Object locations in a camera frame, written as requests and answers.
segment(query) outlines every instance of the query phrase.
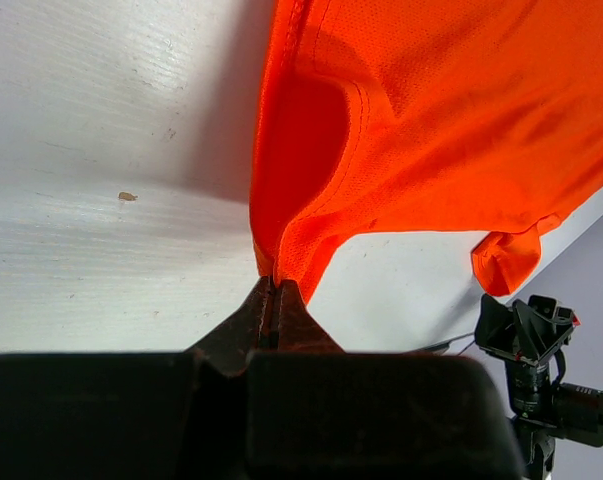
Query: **orange fabric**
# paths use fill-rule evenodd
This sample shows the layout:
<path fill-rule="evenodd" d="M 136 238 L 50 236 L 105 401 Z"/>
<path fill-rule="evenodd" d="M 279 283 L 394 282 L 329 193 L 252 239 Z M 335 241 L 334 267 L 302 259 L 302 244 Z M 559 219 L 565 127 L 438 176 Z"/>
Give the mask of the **orange fabric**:
<path fill-rule="evenodd" d="M 603 0 L 279 0 L 255 142 L 259 269 L 310 298 L 358 233 L 492 231 L 491 294 L 603 185 Z"/>

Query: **orange shirt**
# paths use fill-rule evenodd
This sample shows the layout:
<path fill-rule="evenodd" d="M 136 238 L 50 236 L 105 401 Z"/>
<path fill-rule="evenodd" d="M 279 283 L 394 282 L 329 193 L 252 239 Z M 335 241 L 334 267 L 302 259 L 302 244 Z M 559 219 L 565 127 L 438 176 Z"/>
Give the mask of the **orange shirt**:
<path fill-rule="evenodd" d="M 279 0 L 253 162 L 259 269 L 309 300 L 380 231 L 488 230 L 493 295 L 603 185 L 603 0 Z"/>

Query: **white tabletop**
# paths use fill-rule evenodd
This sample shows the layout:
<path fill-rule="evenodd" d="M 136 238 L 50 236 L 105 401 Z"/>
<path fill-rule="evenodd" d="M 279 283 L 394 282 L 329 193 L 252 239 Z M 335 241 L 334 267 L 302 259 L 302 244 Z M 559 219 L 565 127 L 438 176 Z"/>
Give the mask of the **white tabletop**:
<path fill-rule="evenodd" d="M 180 349 L 241 303 L 271 8 L 0 0 L 0 351 Z M 602 214 L 603 190 L 542 266 Z M 310 310 L 347 349 L 468 333 L 484 234 L 354 238 Z"/>

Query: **white table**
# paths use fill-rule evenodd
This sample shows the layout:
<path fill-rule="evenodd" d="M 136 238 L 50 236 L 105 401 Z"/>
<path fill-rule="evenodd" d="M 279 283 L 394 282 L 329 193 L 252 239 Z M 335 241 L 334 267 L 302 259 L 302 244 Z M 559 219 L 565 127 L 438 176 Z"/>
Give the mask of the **white table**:
<path fill-rule="evenodd" d="M 180 349 L 241 303 L 271 8 L 0 0 L 0 351 Z M 602 214 L 603 190 L 544 238 L 540 268 Z M 355 238 L 311 313 L 347 349 L 467 333 L 484 234 Z"/>

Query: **orange cloth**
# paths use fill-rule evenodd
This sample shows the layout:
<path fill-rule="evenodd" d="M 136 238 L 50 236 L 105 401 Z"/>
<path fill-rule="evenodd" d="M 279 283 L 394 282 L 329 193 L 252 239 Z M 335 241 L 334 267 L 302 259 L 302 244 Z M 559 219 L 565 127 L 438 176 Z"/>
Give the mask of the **orange cloth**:
<path fill-rule="evenodd" d="M 603 0 L 279 0 L 251 223 L 310 298 L 355 234 L 487 230 L 512 292 L 539 236 L 603 185 Z"/>

